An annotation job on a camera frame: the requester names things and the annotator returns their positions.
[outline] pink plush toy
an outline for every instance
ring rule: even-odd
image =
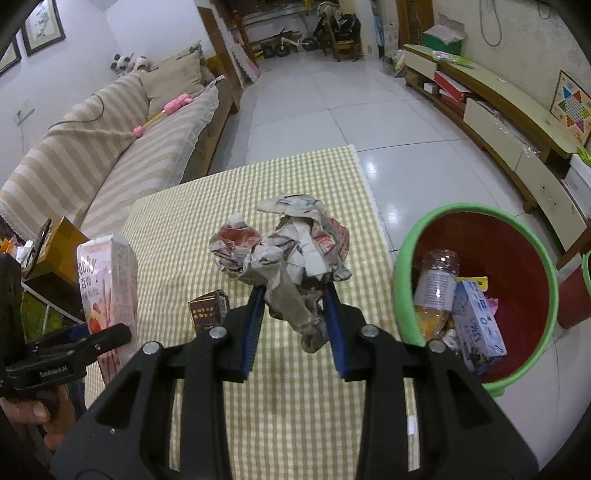
[[[169,103],[164,105],[164,110],[162,110],[158,115],[156,115],[152,120],[149,120],[144,125],[138,125],[134,128],[134,136],[136,138],[141,137],[146,129],[150,127],[152,124],[156,123],[164,116],[172,115],[175,112],[178,112],[182,107],[193,103],[193,98],[188,93],[184,93],[181,96],[175,98],[174,100],[170,100]]]

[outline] human hand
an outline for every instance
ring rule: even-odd
[[[56,450],[75,422],[74,406],[68,398],[65,385],[58,387],[57,398],[59,408],[55,419],[50,417],[47,407],[40,401],[8,401],[6,398],[0,398],[0,406],[21,437],[26,434],[25,425],[43,425],[47,432],[44,438],[45,445],[51,450]]]

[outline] table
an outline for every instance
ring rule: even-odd
[[[191,341],[187,302],[216,288],[228,293],[232,307],[246,303],[250,287],[215,267],[209,238],[236,211],[258,231],[273,230],[280,217],[256,212],[254,206],[282,193],[320,199],[328,213],[349,228],[346,265],[353,276],[337,284],[339,296],[359,307],[368,323],[400,338],[386,237],[350,145],[237,168],[138,200],[122,233],[138,257],[140,344],[153,339],[165,346]],[[406,387],[407,413],[414,424],[414,395],[411,384]],[[94,364],[86,382],[87,405],[102,389]],[[299,335],[267,312],[248,382],[225,385],[234,478],[354,478],[363,404],[363,384],[339,379],[329,345],[313,355],[303,352]],[[176,401],[173,411],[173,468],[178,468],[179,405]],[[415,434],[409,436],[409,465],[418,467]]]

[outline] green box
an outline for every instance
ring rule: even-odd
[[[461,40],[452,42],[449,45],[445,45],[445,43],[443,43],[437,37],[433,37],[432,35],[425,33],[425,34],[423,34],[423,44],[426,47],[432,48],[433,50],[444,51],[447,53],[452,53],[454,55],[461,55],[462,54],[462,41]]]

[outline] finger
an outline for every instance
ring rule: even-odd
[[[66,401],[69,401],[70,400],[68,398],[68,387],[67,387],[67,385],[60,385],[59,387],[57,387],[57,398],[60,401],[60,403],[66,402]]]
[[[60,409],[55,420],[44,425],[47,433],[67,433],[74,425],[74,406],[70,400],[60,402]]]
[[[44,424],[49,420],[49,412],[40,401],[10,402],[2,399],[2,408],[11,423]]]
[[[61,444],[65,438],[66,438],[66,435],[63,433],[52,433],[52,434],[48,433],[47,435],[45,435],[43,442],[45,443],[45,446],[47,448],[55,451],[61,446]]]

